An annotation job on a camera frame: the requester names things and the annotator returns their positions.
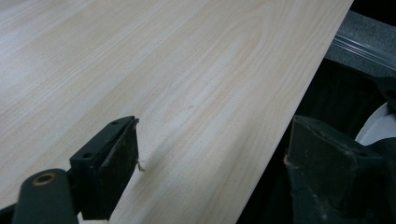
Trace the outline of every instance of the clamp jaw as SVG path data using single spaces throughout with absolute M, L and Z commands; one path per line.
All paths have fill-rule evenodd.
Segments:
M 0 210 L 0 223 L 78 223 L 110 219 L 138 164 L 136 124 L 117 119 L 70 158 L 69 171 L 50 169 L 27 178 L 17 203 Z

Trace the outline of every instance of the hole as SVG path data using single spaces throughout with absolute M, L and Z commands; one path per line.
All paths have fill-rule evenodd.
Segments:
M 41 176 L 38 176 L 33 180 L 33 185 L 35 186 L 43 186 L 47 185 L 48 183 L 52 182 L 52 180 L 55 179 L 56 174 L 43 174 Z
M 396 99 L 396 91 L 387 91 L 387 96 Z
M 85 153 L 84 155 L 82 155 L 82 158 L 88 159 L 88 158 L 91 158 L 92 156 L 93 156 L 93 155 L 92 155 L 91 152 L 87 152 L 87 153 Z

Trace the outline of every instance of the wooden board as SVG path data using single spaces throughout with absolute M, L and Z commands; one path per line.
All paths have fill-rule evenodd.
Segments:
M 0 2 L 0 206 L 135 115 L 112 223 L 235 223 L 352 0 Z

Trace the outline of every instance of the white object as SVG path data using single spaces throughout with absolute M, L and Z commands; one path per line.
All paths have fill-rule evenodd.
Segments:
M 368 146 L 391 137 L 396 137 L 396 113 L 385 103 L 367 119 L 355 140 Z

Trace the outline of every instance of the wood grain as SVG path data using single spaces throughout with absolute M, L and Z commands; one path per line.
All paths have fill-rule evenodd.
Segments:
M 235 223 L 352 0 L 0 2 L 0 206 L 135 115 L 111 223 Z

